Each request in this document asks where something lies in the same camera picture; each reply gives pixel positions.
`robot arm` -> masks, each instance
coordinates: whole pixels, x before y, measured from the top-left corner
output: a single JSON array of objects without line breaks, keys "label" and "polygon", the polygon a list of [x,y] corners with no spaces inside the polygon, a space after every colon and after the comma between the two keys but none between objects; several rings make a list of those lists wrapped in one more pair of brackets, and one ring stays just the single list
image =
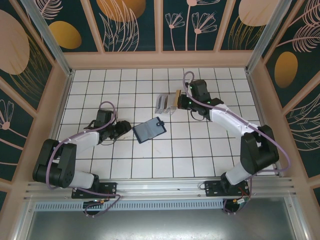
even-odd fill
[{"label": "robot arm", "polygon": [[225,111],[199,105],[190,100],[186,94],[179,96],[178,108],[198,112],[199,115],[221,125],[233,136],[241,140],[240,162],[221,176],[220,183],[226,193],[233,186],[279,160],[277,148],[266,138],[248,127],[248,125],[251,125],[274,139],[273,132],[269,126],[258,127],[248,121],[245,121],[247,124],[243,124],[232,115],[227,114],[227,111],[231,112],[231,110],[220,99],[211,99],[204,80],[192,81],[188,86],[194,99],[206,105],[219,107]]}]

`dark teal wallpaper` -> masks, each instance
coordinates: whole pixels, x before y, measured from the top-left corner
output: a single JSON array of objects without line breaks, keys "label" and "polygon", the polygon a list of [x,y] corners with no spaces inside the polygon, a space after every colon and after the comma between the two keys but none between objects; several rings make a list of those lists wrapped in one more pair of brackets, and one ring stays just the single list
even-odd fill
[{"label": "dark teal wallpaper", "polygon": [[0,179],[11,181],[33,117],[0,89]]},{"label": "dark teal wallpaper", "polygon": [[220,50],[253,50],[278,0],[233,0],[235,5]]},{"label": "dark teal wallpaper", "polygon": [[98,51],[80,0],[35,0],[35,4],[64,53]]},{"label": "dark teal wallpaper", "polygon": [[320,207],[320,187],[314,188],[313,192]]},{"label": "dark teal wallpaper", "polygon": [[5,203],[6,196],[7,196],[7,193],[5,191],[0,191],[0,213],[1,213],[2,207]]},{"label": "dark teal wallpaper", "polygon": [[266,63],[284,107],[320,70],[320,8],[306,0]]},{"label": "dark teal wallpaper", "polygon": [[292,0],[289,9],[286,11],[286,14],[284,15],[279,27],[277,28],[277,30],[275,31],[275,33],[273,34],[272,38],[270,39],[269,44],[266,46],[264,52],[262,53],[262,57],[265,58],[266,54],[268,53],[271,45],[274,42],[274,39],[276,38],[276,36],[278,35],[278,33],[280,32],[281,28],[283,27],[285,21],[287,20],[290,12],[292,11],[292,9],[294,8],[295,4],[297,3],[297,0]]},{"label": "dark teal wallpaper", "polygon": [[225,6],[225,0],[164,0],[163,51],[212,51]]},{"label": "dark teal wallpaper", "polygon": [[292,136],[309,178],[320,174],[320,85],[287,115]]},{"label": "dark teal wallpaper", "polygon": [[90,0],[106,52],[156,50],[154,0]]},{"label": "dark teal wallpaper", "polygon": [[52,65],[7,0],[0,19],[0,78],[37,109]]}]

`flower drawing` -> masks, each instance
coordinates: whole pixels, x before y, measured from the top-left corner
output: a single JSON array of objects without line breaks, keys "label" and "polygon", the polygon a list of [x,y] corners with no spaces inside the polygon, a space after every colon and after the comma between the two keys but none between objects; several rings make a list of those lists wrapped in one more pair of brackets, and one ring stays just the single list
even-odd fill
[{"label": "flower drawing", "polygon": [[168,26],[170,28],[172,47],[173,47],[173,50],[175,51],[176,48],[175,48],[174,38],[173,38],[173,34],[172,34],[172,29],[183,27],[185,25],[185,22],[183,21],[184,19],[181,16],[181,13],[179,13],[179,14],[174,13],[174,14],[172,14],[172,16],[170,13],[167,13],[165,15],[165,20],[168,23]]},{"label": "flower drawing", "polygon": [[[14,109],[15,109],[15,105],[11,101],[8,101],[7,105],[6,105],[6,103],[3,99],[0,100],[0,130],[3,130],[3,131],[9,130],[9,131],[13,132],[14,134],[26,139],[27,138],[26,136],[14,131],[13,129],[10,128],[11,127],[10,126],[11,120],[12,120],[12,117],[14,114]],[[0,138],[0,142],[7,144],[13,148],[23,150],[23,147],[15,145],[15,144],[8,142],[2,138]]]},{"label": "flower drawing", "polygon": [[214,13],[204,13],[199,18],[199,13],[192,14],[192,24],[194,28],[195,33],[195,42],[194,42],[194,50],[197,50],[197,39],[199,34],[205,34],[214,32],[217,30],[217,25],[214,23],[216,22],[216,19],[214,17]]},{"label": "flower drawing", "polygon": [[217,4],[220,0],[186,0],[186,3],[189,5],[188,13],[186,17],[186,29],[185,29],[185,50],[188,51],[188,26],[189,26],[189,16],[191,7],[195,7],[198,5],[211,5]]}]

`leaf pattern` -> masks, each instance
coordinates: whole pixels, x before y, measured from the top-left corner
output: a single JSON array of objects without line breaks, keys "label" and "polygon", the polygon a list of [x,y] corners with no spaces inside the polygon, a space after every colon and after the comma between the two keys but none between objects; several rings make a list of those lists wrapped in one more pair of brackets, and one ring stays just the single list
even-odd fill
[{"label": "leaf pattern", "polygon": [[61,0],[34,0],[44,19],[53,20],[63,8]]}]

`cable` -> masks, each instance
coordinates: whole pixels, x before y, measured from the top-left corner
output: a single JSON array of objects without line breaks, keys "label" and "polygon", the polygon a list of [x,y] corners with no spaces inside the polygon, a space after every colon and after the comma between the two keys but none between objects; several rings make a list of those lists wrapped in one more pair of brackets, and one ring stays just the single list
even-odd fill
[{"label": "cable", "polygon": [[238,115],[236,115],[235,113],[233,113],[232,111],[229,111],[225,108],[222,108],[222,107],[218,107],[218,106],[211,106],[211,105],[208,105],[208,104],[204,104],[200,101],[197,101],[196,99],[194,99],[191,94],[188,92],[188,88],[186,86],[186,76],[188,74],[192,74],[192,80],[191,82],[195,79],[195,74],[192,72],[192,71],[187,71],[184,75],[183,75],[183,79],[182,79],[182,82],[183,82],[183,88],[185,90],[185,93],[186,95],[191,99],[193,100],[195,103],[201,105],[201,106],[204,106],[206,108],[210,108],[210,109],[216,109],[216,110],[219,110],[219,111],[222,111],[222,112],[225,112],[226,114],[229,114],[231,116],[233,116],[235,119],[237,119],[238,121],[240,121],[241,123],[247,125],[250,129],[254,130],[255,132],[257,132],[259,135],[263,136],[264,138],[266,138],[268,141],[270,141],[272,144],[274,144],[285,156],[287,162],[288,162],[288,165],[285,167],[285,168],[282,168],[282,169],[273,169],[273,170],[261,170],[260,172],[284,172],[286,170],[288,170],[290,167],[291,167],[291,160],[290,160],[290,157],[288,156],[288,154],[286,153],[286,151],[275,141],[273,140],[271,137],[269,137],[268,135],[264,134],[262,131],[260,131],[259,129],[255,128],[254,126],[252,126],[250,124],[250,122],[248,121],[245,121],[243,120],[241,117],[239,117]]},{"label": "cable", "polygon": [[196,121],[201,122],[203,119],[205,119],[205,117],[203,117],[201,120],[196,119],[196,118],[194,117],[194,115],[192,114],[192,111],[190,111],[190,114],[191,114],[191,117],[192,117],[194,120],[196,120]]}]

